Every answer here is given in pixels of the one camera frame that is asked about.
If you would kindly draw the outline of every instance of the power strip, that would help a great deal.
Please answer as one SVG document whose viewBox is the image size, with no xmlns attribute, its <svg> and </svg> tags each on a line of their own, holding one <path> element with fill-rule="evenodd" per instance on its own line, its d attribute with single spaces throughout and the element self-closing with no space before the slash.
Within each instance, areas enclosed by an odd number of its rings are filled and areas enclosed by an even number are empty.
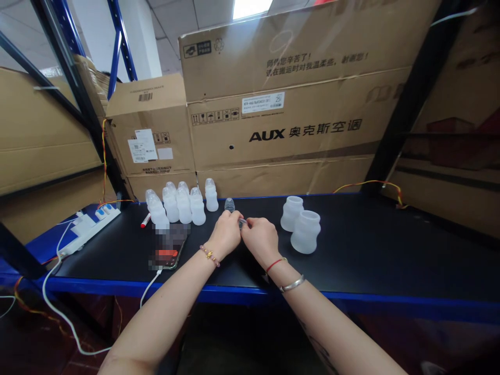
<svg viewBox="0 0 500 375">
<path fill-rule="evenodd" d="M 74 227 L 71 228 L 71 231 L 78 237 L 60 250 L 61 258 L 81 250 L 83 245 L 111 223 L 119 214 L 121 214 L 119 209 L 107 204 L 95 212 L 96 217 L 99 219 L 98 222 L 95 222 L 89 215 L 84 215 L 81 211 L 78 211 L 78 218 L 72 222 Z"/>
</svg>

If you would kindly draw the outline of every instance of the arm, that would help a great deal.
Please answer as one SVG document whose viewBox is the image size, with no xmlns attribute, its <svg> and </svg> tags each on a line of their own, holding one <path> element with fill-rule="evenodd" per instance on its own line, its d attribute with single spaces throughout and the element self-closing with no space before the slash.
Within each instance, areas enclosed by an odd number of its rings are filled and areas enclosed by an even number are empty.
<svg viewBox="0 0 500 375">
<path fill-rule="evenodd" d="M 263 269 L 281 258 L 278 234 L 266 219 L 248 218 L 241 236 Z M 276 263 L 269 276 L 278 286 L 301 277 L 288 262 Z M 330 373 L 342 375 L 406 374 L 406 372 L 358 326 L 347 318 L 311 283 L 305 281 L 283 293 L 320 359 Z"/>
<path fill-rule="evenodd" d="M 240 243 L 240 217 L 238 211 L 224 211 L 205 243 L 218 261 Z M 154 374 L 215 268 L 202 251 L 196 252 L 135 314 L 107 354 L 99 374 Z"/>
</svg>

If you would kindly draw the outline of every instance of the ceiling light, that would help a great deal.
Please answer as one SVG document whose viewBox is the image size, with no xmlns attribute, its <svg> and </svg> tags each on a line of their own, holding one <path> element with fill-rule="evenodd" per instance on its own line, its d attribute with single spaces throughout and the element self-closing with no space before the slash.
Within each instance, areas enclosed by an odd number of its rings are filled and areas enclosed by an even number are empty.
<svg viewBox="0 0 500 375">
<path fill-rule="evenodd" d="M 272 0 L 234 0 L 233 20 L 265 13 L 271 3 Z"/>
</svg>

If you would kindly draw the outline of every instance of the forearm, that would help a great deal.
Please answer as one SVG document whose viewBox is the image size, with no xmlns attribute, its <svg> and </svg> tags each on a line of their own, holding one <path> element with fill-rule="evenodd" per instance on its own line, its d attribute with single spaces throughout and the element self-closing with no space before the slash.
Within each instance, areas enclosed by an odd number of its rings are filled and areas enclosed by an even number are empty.
<svg viewBox="0 0 500 375">
<path fill-rule="evenodd" d="M 135 362 L 155 368 L 172 346 L 215 268 L 203 252 L 196 252 L 133 317 L 107 355 L 105 362 L 109 365 L 103 366 L 102 373 L 108 373 L 113 363 L 118 366 L 120 360 L 122 364 Z"/>
<path fill-rule="evenodd" d="M 284 286 L 301 275 L 281 261 L 271 268 L 269 276 L 276 285 Z M 382 348 L 308 281 L 283 296 L 331 373 L 405 374 Z"/>
</svg>

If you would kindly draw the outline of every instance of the tattoo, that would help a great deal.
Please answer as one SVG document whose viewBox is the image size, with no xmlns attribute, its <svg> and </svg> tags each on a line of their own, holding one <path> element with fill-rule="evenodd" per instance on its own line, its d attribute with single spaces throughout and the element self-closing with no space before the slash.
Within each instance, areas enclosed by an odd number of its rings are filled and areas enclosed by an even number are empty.
<svg viewBox="0 0 500 375">
<path fill-rule="evenodd" d="M 321 345 L 321 343 L 316 340 L 314 337 L 312 337 L 308 332 L 307 332 L 307 326 L 306 323 L 301 321 L 298 317 L 298 322 L 301 324 L 302 328 L 304 329 L 304 332 L 307 335 L 307 338 L 311 342 L 313 348 L 315 349 L 316 353 L 319 354 L 322 362 L 325 364 L 326 367 L 335 375 L 339 375 L 339 372 L 335 369 L 335 367 L 332 365 L 332 362 L 330 362 L 330 353 L 328 353 L 328 350 Z"/>
</svg>

